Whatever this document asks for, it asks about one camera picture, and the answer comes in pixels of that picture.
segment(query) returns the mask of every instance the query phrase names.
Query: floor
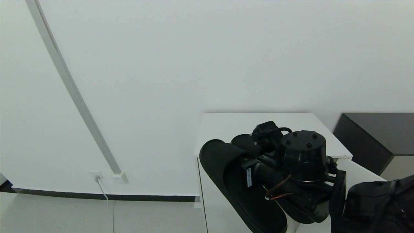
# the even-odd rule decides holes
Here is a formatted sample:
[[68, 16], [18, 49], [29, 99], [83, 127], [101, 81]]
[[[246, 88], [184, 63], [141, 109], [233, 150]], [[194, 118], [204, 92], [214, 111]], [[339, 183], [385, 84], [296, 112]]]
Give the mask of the floor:
[[[110, 201], [116, 233], [203, 232], [190, 202]], [[111, 233], [106, 201], [0, 192], [1, 233]]]

